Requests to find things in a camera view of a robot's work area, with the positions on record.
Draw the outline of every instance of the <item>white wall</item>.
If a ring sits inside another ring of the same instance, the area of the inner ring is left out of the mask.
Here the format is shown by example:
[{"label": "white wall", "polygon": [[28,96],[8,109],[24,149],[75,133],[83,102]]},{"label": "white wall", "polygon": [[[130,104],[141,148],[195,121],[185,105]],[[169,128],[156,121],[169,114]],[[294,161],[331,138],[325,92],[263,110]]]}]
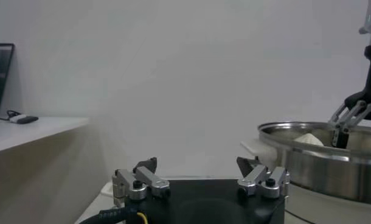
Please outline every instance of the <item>white wall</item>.
[{"label": "white wall", "polygon": [[91,116],[107,172],[238,175],[269,121],[326,121],[364,86],[356,0],[0,0],[5,107]]}]

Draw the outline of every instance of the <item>silver clamp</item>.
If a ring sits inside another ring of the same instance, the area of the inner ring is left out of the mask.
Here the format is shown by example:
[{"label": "silver clamp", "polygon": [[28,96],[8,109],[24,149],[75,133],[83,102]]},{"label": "silver clamp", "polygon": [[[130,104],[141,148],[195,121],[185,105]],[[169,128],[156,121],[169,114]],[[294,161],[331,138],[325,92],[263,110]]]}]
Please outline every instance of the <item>silver clamp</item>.
[{"label": "silver clamp", "polygon": [[283,167],[276,167],[271,176],[261,184],[262,195],[266,198],[279,198],[288,195],[290,173]]},{"label": "silver clamp", "polygon": [[252,172],[246,177],[239,179],[237,184],[246,196],[252,196],[256,192],[256,187],[259,182],[265,180],[268,168],[264,165],[257,165]]},{"label": "silver clamp", "polygon": [[146,167],[141,166],[136,169],[136,178],[146,183],[151,188],[153,196],[159,198],[168,198],[170,196],[169,181],[157,177]]},{"label": "silver clamp", "polygon": [[346,108],[346,105],[343,103],[328,122],[335,129],[331,143],[334,147],[339,145],[338,138],[340,134],[349,134],[351,128],[357,126],[369,113],[371,113],[371,103],[367,104],[363,100],[357,101],[356,105],[351,110],[346,110],[346,112],[341,115]]},{"label": "silver clamp", "polygon": [[288,196],[290,173],[283,167],[276,167],[273,172],[264,165],[257,165],[245,178],[237,181],[239,190],[249,197],[256,194],[257,189],[266,198]]},{"label": "silver clamp", "polygon": [[114,204],[118,207],[125,197],[131,200],[143,200],[147,196],[147,185],[125,169],[116,170],[113,175],[113,196]]}]

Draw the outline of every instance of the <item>metal bowl rim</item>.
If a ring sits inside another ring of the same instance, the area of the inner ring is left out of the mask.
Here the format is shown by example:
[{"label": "metal bowl rim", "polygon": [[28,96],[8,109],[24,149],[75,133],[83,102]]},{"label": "metal bowl rim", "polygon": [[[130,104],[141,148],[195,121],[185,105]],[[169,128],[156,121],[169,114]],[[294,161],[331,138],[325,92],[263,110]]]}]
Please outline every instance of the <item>metal bowl rim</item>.
[{"label": "metal bowl rim", "polygon": [[[360,163],[369,163],[371,164],[371,152],[368,151],[354,151],[349,149],[339,149],[333,148],[329,146],[318,146],[318,145],[311,145],[307,143],[295,142],[292,139],[285,139],[279,136],[273,136],[269,133],[265,132],[265,129],[271,127],[278,127],[278,126],[314,126],[320,125],[322,127],[331,128],[331,125],[325,122],[299,122],[299,121],[286,121],[286,122],[269,122],[265,124],[261,124],[258,126],[258,131],[260,133],[260,137],[264,137],[266,139],[272,140],[274,142],[286,145],[294,149],[295,151],[307,153],[314,155],[314,152],[319,155],[319,157],[336,159],[335,156],[344,156],[350,159],[360,159]],[[356,131],[363,131],[371,133],[371,127],[364,127],[364,126],[357,126],[353,130]]]}]

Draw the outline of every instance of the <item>black cable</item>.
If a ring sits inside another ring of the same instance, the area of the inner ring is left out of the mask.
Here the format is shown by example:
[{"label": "black cable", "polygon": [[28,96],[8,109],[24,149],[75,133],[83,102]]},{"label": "black cable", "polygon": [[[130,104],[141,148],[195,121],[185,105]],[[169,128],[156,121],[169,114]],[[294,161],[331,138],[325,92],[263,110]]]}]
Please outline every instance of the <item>black cable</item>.
[{"label": "black cable", "polygon": [[2,121],[9,121],[11,117],[15,117],[15,116],[21,115],[21,113],[15,111],[15,110],[7,110],[6,113],[7,113],[7,116],[9,118],[0,117],[0,120],[2,120]]},{"label": "black cable", "polygon": [[80,224],[115,224],[126,220],[131,215],[136,214],[137,210],[129,207],[101,210],[99,214],[80,222]]}]

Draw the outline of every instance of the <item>black cable sleeve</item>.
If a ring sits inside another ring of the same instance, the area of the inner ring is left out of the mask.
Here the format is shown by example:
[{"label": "black cable sleeve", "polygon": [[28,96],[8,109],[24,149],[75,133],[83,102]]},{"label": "black cable sleeve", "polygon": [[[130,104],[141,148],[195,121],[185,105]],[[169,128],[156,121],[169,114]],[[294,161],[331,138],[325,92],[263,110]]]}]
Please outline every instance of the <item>black cable sleeve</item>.
[{"label": "black cable sleeve", "polygon": [[131,215],[136,215],[137,210],[133,208],[119,208],[102,210],[99,214],[94,215],[80,224],[115,224],[126,220]]}]

